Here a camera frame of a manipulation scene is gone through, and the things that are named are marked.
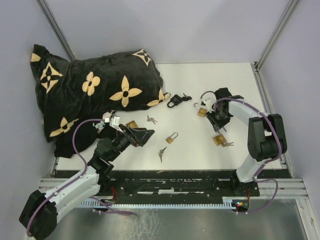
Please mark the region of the long shackle padlock keys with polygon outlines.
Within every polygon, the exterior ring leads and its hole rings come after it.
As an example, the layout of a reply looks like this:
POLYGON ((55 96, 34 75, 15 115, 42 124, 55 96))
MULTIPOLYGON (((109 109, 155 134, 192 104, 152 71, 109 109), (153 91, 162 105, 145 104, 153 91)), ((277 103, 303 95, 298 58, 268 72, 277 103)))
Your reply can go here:
POLYGON ((230 146, 234 146, 234 142, 224 142, 221 145, 222 147, 230 147, 230 146))

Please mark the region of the large brass padlock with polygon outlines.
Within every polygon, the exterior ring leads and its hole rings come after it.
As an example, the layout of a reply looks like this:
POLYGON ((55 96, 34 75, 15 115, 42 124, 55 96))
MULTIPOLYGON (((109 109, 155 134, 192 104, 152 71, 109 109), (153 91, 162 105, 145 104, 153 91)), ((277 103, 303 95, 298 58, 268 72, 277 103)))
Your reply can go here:
POLYGON ((133 128, 133 129, 139 128, 138 125, 137 125, 137 123, 136 123, 134 120, 128 122, 128 123, 126 124, 126 126, 127 126, 127 127, 130 127, 130 128, 133 128))

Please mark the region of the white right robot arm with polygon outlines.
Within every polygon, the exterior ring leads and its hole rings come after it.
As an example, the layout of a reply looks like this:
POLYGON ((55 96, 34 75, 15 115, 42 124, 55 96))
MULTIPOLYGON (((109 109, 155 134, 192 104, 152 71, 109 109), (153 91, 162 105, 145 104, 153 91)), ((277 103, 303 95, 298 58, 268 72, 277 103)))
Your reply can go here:
POLYGON ((214 97, 200 97, 207 110, 205 116, 215 132, 223 129, 235 117, 248 129, 248 156, 235 171, 235 180, 229 183, 231 193, 242 195, 249 182, 257 179, 263 168, 287 151, 283 118, 279 114, 263 112, 249 104, 241 95, 232 95, 227 87, 211 92, 214 97))

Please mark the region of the small padlock keys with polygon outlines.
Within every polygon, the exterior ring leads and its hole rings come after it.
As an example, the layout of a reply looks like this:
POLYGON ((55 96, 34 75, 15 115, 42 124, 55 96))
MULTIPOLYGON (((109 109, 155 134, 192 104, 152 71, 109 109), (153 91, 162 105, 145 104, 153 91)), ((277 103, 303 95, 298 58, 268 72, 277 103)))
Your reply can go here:
POLYGON ((158 152, 158 156, 160 158, 160 162, 162 163, 163 162, 163 154, 165 152, 165 150, 167 149, 167 147, 161 149, 159 152, 158 152))

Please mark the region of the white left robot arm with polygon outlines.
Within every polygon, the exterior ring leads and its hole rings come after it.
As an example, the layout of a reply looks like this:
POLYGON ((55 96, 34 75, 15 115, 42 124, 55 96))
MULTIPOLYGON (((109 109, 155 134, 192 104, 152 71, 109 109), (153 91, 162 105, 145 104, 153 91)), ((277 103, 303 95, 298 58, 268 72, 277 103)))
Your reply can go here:
POLYGON ((77 174, 45 192, 32 192, 19 217, 27 236, 46 239, 63 217, 84 200, 96 194, 106 195, 111 189, 112 162, 129 146, 143 147, 154 133, 153 129, 120 124, 113 139, 105 137, 97 142, 92 158, 77 174))

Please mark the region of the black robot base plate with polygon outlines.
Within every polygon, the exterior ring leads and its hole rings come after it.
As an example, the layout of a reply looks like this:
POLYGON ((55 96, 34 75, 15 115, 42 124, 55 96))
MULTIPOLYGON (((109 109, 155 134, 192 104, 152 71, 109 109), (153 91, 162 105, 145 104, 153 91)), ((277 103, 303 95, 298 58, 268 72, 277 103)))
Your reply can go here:
POLYGON ((257 183, 239 183, 233 170, 113 170, 98 196, 259 196, 257 183))

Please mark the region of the black padlock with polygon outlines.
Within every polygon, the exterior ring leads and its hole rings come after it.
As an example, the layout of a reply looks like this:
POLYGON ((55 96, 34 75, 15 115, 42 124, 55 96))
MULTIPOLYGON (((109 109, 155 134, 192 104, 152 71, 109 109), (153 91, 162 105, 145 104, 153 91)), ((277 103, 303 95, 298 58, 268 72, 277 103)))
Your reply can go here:
POLYGON ((167 107, 170 109, 174 108, 178 106, 182 101, 183 101, 182 98, 178 94, 175 94, 174 96, 171 97, 171 99, 167 103, 167 107))

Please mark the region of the black padlock keys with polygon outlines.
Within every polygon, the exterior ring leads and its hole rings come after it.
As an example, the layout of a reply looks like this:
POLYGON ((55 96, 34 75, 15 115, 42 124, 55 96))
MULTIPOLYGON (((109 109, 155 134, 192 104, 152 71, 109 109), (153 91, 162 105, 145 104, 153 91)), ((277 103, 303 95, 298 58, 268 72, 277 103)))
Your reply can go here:
POLYGON ((183 93, 183 97, 181 98, 184 102, 192 100, 192 97, 183 93))

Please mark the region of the large padlock keys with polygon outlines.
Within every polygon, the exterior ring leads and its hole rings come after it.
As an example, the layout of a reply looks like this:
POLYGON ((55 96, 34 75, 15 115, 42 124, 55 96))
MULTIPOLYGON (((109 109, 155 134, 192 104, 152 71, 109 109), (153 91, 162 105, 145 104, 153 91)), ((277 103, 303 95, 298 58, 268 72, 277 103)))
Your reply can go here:
POLYGON ((151 122, 155 125, 158 123, 157 120, 155 120, 153 117, 150 117, 149 115, 147 115, 147 122, 151 122))

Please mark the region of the brass padlock long shackle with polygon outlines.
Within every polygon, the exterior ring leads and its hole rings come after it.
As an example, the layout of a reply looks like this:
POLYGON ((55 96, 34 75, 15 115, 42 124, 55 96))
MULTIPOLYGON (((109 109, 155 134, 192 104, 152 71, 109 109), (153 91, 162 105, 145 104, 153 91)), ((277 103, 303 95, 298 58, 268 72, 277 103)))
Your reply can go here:
POLYGON ((212 140, 214 141, 214 143, 217 146, 224 145, 227 142, 227 140, 224 137, 224 135, 222 134, 222 132, 227 132, 225 127, 222 127, 220 129, 216 130, 215 131, 216 135, 212 138, 212 140))

